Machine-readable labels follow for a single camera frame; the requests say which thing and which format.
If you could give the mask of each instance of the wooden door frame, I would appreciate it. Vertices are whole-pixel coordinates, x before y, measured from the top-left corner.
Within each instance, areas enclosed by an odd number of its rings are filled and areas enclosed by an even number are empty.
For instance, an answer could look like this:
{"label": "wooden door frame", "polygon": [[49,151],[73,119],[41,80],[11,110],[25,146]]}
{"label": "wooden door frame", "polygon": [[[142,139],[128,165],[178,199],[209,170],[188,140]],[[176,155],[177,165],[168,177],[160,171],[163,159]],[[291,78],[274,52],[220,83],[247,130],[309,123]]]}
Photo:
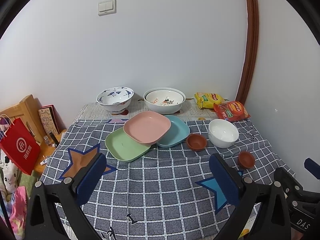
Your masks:
{"label": "wooden door frame", "polygon": [[248,29],[245,47],[244,64],[236,101],[244,104],[250,89],[253,71],[256,64],[259,41],[259,7],[258,0],[247,1]]}

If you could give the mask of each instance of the white cloth with black dots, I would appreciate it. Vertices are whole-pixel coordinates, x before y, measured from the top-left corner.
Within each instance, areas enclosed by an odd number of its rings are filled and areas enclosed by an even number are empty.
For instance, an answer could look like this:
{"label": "white cloth with black dots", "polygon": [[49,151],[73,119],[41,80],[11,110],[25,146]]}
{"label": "white cloth with black dots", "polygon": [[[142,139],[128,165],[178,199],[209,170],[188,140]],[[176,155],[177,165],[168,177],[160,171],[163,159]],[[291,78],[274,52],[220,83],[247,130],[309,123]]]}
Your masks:
{"label": "white cloth with black dots", "polygon": [[19,175],[18,167],[0,150],[0,169],[3,172],[3,183],[8,194],[15,192]]}

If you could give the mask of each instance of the pink fabric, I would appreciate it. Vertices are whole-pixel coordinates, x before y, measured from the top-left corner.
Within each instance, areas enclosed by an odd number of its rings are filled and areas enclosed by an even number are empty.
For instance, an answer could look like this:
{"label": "pink fabric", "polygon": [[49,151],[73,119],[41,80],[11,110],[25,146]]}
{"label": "pink fabric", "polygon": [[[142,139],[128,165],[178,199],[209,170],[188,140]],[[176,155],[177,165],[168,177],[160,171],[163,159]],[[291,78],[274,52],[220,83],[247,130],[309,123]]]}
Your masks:
{"label": "pink fabric", "polygon": [[17,240],[24,238],[24,230],[26,226],[27,215],[27,192],[26,187],[17,187],[12,194],[12,213],[10,216],[10,223],[13,233]]}

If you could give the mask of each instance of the white ceramic bowl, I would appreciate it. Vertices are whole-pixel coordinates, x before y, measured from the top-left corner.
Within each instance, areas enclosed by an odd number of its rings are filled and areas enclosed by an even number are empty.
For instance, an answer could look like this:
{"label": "white ceramic bowl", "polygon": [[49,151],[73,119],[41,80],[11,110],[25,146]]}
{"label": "white ceramic bowl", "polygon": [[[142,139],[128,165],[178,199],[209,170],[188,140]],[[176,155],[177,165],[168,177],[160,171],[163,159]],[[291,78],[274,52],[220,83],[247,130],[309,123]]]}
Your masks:
{"label": "white ceramic bowl", "polygon": [[231,122],[214,119],[209,123],[209,140],[219,148],[228,148],[239,138],[239,131]]}
{"label": "white ceramic bowl", "polygon": [[153,88],[143,95],[146,106],[159,114],[173,114],[179,111],[186,96],[174,88]]}
{"label": "white ceramic bowl", "polygon": [[97,102],[112,114],[121,114],[129,106],[133,94],[127,87],[109,88],[97,96]]}

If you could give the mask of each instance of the green square plate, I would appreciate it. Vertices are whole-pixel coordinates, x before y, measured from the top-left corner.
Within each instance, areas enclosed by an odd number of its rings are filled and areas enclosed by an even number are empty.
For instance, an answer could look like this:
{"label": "green square plate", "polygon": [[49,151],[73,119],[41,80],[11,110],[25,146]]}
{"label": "green square plate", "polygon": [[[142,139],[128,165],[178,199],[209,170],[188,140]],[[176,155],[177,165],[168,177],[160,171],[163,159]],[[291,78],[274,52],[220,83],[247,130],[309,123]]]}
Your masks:
{"label": "green square plate", "polygon": [[124,132],[123,127],[110,133],[106,137],[105,143],[106,147],[114,158],[126,163],[132,162],[139,158],[151,147],[151,145],[142,145],[133,140]]}

